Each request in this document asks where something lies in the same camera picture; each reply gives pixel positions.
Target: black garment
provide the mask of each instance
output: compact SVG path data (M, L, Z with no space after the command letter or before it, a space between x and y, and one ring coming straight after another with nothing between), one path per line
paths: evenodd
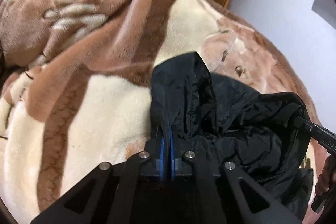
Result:
M157 66L152 75L152 134L174 126L195 152L233 161L298 218L312 189L312 170L299 169L310 136L293 126L309 120L294 93L261 95L229 77L211 74L197 53Z

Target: cartoon print on blanket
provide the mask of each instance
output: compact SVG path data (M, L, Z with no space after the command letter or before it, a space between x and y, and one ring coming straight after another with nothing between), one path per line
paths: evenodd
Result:
M0 196L19 224L144 148L151 73L167 59L197 51L260 92L297 91L255 30L206 0L3 0L0 41L6 68L21 67L0 99Z

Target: black handheld tool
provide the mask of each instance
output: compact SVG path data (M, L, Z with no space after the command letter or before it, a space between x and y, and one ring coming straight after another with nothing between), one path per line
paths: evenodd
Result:
M336 134L328 129L319 126L315 123L309 122L301 117L297 117L294 126L301 130L305 130L311 137L317 140L318 144L323 146L334 157L336 157ZM330 186L328 192L322 196L316 196L311 208L315 213L320 213L326 201L330 198L331 194L336 190L336 183Z

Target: fleece blanket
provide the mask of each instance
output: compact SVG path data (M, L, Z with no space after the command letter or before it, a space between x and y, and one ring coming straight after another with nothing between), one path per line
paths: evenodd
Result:
M1 0L0 41L0 196L19 224L143 150L152 70L179 54L261 93L296 92L319 123L281 53L206 0Z

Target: metal screw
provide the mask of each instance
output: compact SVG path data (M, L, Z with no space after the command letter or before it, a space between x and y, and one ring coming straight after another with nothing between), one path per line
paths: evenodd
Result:
M142 151L139 153L140 158L149 158L150 154L147 151Z
M184 154L187 158L194 158L196 156L194 151L186 151Z
M228 161L225 163L225 168L228 170L233 170L236 168L236 165L232 161Z
M108 162L102 162L101 164L99 164L99 168L100 170L107 170L108 168L110 168L110 164Z

